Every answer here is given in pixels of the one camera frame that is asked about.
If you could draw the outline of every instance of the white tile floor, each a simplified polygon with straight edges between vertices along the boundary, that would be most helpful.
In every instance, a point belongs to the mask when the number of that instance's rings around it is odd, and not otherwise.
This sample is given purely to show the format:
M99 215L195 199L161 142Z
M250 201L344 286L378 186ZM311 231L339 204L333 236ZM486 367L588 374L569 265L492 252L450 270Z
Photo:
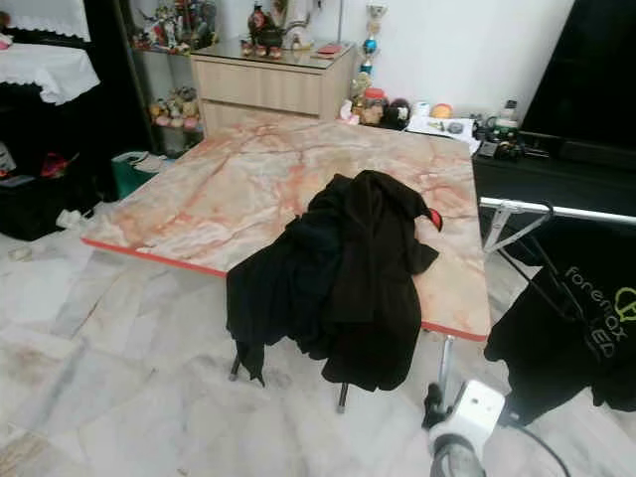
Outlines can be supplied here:
M0 237L0 476L426 476L421 400L441 337L420 336L391 393L337 388L293 343L268 349L267 388L228 381L234 347L221 279L96 251L77 232L31 244ZM493 316L523 281L489 261ZM506 367L458 341L450 388L478 378L504 392ZM587 392L532 429L573 476L636 475L636 418ZM559 476L543 450L497 429L488 475Z

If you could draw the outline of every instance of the marble-pattern tabletop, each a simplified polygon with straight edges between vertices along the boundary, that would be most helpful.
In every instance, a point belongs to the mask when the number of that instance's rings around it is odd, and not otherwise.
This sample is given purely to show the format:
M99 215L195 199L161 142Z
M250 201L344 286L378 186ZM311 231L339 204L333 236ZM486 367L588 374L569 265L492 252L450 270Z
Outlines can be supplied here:
M473 169L445 138L257 113L218 130L104 215L91 245L224 275L273 242L334 174L391 174L444 218L422 217L440 252L414 278L424 328L474 341L490 332Z

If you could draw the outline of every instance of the trophy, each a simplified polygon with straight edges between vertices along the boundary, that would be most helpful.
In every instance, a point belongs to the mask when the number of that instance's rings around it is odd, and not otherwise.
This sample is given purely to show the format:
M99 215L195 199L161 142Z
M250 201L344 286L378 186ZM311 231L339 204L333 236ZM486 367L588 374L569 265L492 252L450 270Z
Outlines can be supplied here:
M367 23L369 35L362 45L363 61L360 65L360 71L370 75L373 69L373 59L378 53L376 35L380 31L380 21L387 13L387 7L369 5L367 6L367 13L369 14L369 22Z

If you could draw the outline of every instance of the wooden cabinet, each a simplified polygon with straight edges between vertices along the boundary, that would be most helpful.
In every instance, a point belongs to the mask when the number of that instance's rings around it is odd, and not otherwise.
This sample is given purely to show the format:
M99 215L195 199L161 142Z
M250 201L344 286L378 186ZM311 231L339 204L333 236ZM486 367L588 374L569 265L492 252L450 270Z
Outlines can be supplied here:
M337 117L349 93L353 45L334 60L315 52L285 52L280 61L245 58L236 44L218 44L192 55L204 131L240 122L251 110L320 119Z

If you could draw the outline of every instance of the black cloth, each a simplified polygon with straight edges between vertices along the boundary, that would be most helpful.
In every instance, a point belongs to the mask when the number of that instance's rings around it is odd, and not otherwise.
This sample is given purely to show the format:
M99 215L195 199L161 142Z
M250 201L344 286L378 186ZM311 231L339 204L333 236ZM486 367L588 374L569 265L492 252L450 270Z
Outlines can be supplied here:
M507 409L528 423L591 387L596 405L636 410L634 231L555 219L534 236L583 316L549 268L542 268L533 282L564 317L528 286L493 327L485 350L487 359L508 365ZM540 264L518 246L508 251L526 264Z
M420 194L387 174L336 175L270 246L228 274L228 330L262 382L263 345L283 336L323 376L373 391L405 378L421 315L411 276L437 257L413 219L441 227Z
M322 375L392 390L406 378L421 327L411 277L438 255L415 239L413 219L432 214L419 193L373 171L351 184L345 214L342 265L325 313L338 335Z

